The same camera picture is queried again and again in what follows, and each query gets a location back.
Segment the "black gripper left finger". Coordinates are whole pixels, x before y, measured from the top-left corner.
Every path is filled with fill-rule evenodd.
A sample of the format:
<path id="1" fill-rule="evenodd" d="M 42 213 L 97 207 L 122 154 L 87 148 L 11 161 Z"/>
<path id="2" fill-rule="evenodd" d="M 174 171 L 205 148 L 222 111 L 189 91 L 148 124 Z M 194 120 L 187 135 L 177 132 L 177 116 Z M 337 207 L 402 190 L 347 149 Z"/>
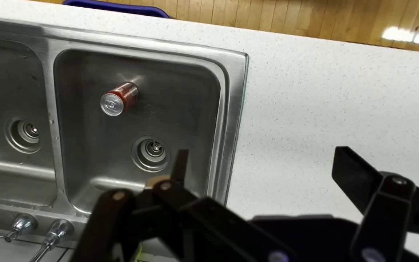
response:
<path id="1" fill-rule="evenodd" d="M 168 178 L 133 194 L 101 194 L 71 262 L 130 262 L 143 241 L 158 239 L 180 262 L 287 262 L 287 251 L 267 234 L 183 187 L 187 151 Z"/>

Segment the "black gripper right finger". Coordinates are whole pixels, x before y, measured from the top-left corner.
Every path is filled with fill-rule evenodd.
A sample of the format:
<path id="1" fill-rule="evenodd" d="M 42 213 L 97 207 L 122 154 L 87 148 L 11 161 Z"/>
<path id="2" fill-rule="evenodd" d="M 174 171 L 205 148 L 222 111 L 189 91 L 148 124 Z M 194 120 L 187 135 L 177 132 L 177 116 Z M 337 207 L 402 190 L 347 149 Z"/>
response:
<path id="1" fill-rule="evenodd" d="M 334 149 L 331 180 L 362 215 L 349 255 L 354 262 L 419 262 L 405 238 L 419 235 L 419 187 L 379 172 L 350 148 Z"/>

